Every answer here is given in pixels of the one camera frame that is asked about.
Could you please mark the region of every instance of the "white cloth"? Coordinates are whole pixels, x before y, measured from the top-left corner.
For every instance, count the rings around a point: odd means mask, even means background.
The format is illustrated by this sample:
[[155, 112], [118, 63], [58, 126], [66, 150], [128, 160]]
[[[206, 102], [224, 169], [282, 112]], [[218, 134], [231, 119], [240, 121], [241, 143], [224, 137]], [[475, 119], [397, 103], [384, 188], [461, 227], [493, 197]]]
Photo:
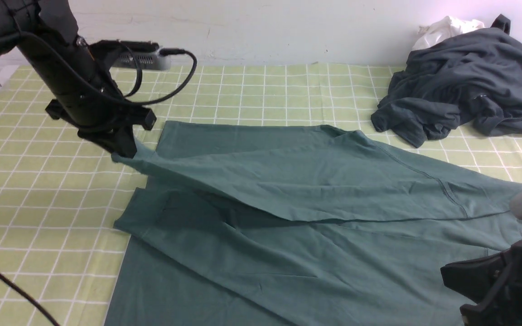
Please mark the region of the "white cloth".
[[422, 50], [441, 43], [445, 39], [456, 35], [483, 29], [484, 23], [480, 20], [460, 20], [452, 16], [446, 16], [436, 23], [423, 27], [419, 33], [424, 35], [416, 41], [412, 50]]

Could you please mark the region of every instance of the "teal shirt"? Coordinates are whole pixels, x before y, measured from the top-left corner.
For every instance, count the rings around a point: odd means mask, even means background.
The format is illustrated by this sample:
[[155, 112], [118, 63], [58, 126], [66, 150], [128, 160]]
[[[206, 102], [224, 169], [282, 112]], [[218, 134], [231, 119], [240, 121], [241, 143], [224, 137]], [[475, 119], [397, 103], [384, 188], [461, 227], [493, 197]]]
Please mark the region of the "teal shirt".
[[461, 325], [440, 268], [522, 239], [522, 184], [331, 126], [166, 122], [107, 325]]

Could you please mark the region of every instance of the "yellow-green grid mat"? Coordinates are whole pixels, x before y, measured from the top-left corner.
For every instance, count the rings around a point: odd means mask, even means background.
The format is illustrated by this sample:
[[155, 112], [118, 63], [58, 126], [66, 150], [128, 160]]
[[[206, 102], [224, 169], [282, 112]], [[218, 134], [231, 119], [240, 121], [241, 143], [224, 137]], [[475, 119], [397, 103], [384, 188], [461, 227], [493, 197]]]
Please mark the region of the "yellow-green grid mat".
[[[136, 100], [155, 99], [182, 82], [188, 67], [145, 72]], [[361, 129], [374, 140], [522, 182], [522, 136], [483, 138], [470, 127], [412, 149], [369, 117], [394, 67], [311, 64], [205, 67], [176, 97], [153, 109], [154, 130], [136, 129], [155, 147], [166, 120], [205, 124], [318, 125]], [[135, 73], [114, 70], [124, 91]], [[44, 109], [52, 95], [29, 67], [0, 91], [0, 270], [66, 326], [103, 324], [128, 236], [112, 223], [145, 177], [112, 163]], [[48, 325], [0, 282], [0, 326]]]

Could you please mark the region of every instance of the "wall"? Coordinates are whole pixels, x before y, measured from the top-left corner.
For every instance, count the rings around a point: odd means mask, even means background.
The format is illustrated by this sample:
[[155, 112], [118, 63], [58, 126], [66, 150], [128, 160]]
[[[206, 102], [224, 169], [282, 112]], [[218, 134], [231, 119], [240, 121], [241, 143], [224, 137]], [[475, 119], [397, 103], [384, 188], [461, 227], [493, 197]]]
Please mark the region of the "wall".
[[[512, 19], [518, 0], [70, 0], [80, 34], [192, 50], [205, 64], [404, 63], [419, 25]], [[6, 59], [22, 60], [19, 53]]]

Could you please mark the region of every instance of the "screw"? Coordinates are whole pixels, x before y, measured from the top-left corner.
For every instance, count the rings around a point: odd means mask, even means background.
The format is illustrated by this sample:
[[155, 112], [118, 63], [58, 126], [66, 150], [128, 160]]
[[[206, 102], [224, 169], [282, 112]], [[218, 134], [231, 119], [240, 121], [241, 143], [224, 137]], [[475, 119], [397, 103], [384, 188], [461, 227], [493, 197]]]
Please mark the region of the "screw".
[[87, 43], [86, 43], [86, 40], [83, 39], [83, 37], [79, 36], [79, 37], [76, 39], [76, 45], [77, 45], [77, 46], [80, 46], [80, 47], [83, 47], [83, 46], [87, 46]]

